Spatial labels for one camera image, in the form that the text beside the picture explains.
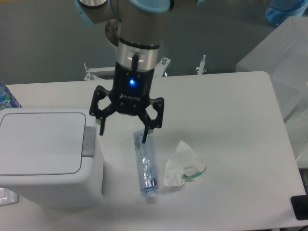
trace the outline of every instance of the robotic arm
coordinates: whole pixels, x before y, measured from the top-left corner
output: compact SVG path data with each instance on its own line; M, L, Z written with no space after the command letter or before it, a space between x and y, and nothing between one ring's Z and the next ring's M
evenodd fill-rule
M119 41L115 76L111 91L97 86L94 91L90 115L101 122L103 135L105 120L114 112L138 116L145 125L142 142L149 130L161 128L164 99L150 99L150 90L156 66L158 49L166 14L180 6L196 4L197 0L75 0L83 20L96 24L117 18ZM109 97L105 109L98 107L100 100ZM157 117L151 119L146 108L152 105Z

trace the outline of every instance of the tube cap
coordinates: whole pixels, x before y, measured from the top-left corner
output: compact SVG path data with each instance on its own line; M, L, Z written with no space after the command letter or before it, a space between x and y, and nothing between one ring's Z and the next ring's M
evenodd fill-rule
M155 191L146 192L144 195L149 204L153 204L155 202Z

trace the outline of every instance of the gray floor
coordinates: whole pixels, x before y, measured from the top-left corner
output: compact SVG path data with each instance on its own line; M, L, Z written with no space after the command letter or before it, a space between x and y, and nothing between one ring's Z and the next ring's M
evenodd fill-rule
M234 72L273 28L264 16L269 0L207 0L168 15L159 59L171 75L194 74L207 54L209 73ZM0 82L76 81L88 67L115 65L104 23L83 24L73 0L0 2Z

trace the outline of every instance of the table surface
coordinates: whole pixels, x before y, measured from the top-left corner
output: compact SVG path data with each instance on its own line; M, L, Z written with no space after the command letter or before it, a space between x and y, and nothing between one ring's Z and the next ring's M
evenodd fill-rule
M8 87L24 107L89 107L98 84L110 89L112 81ZM305 190L266 73L158 77L151 97L164 97L166 104L163 127L152 134L155 204L139 191L133 131L142 122L115 113L99 137L106 161L103 205L55 210L21 198L0 207L1 229L240 231L308 224L292 210L290 197ZM205 175L183 187L164 187L165 164L180 140L206 162Z

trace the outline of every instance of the blue led light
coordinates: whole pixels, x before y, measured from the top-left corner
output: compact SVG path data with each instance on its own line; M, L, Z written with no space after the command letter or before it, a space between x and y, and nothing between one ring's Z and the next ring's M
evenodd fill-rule
M129 84L131 87L134 87L136 85L136 81L134 79L130 79Z

